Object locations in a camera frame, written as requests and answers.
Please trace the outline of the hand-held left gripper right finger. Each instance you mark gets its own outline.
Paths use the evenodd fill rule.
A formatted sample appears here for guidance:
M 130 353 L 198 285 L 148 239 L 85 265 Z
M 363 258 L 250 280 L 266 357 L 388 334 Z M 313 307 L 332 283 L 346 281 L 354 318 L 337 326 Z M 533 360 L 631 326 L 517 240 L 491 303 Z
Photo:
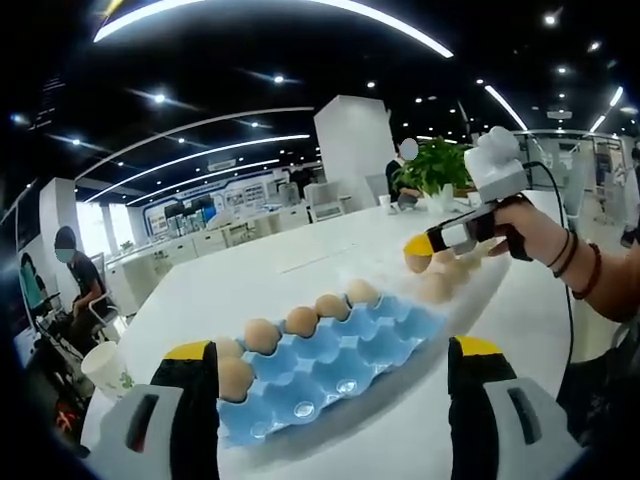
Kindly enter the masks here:
M 563 479 L 581 459 L 566 412 L 495 344 L 453 336 L 447 364 L 453 479 Z

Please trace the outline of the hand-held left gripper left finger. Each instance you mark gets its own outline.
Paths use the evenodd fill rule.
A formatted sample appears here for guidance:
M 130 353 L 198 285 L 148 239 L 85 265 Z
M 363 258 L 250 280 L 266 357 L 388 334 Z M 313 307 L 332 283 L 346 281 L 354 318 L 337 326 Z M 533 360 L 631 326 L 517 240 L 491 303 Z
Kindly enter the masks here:
M 174 348 L 103 417 L 85 467 L 96 479 L 218 479 L 218 398 L 216 344 Z

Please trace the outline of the person's right hand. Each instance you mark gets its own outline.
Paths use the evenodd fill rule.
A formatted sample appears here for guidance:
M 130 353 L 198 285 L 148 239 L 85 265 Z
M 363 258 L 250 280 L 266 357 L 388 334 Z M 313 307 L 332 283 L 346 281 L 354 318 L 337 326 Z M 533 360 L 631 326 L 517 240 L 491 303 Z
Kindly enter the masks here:
M 494 211 L 496 234 L 513 227 L 524 238 L 528 257 L 551 268 L 569 245 L 570 234 L 530 202 L 518 201 Z

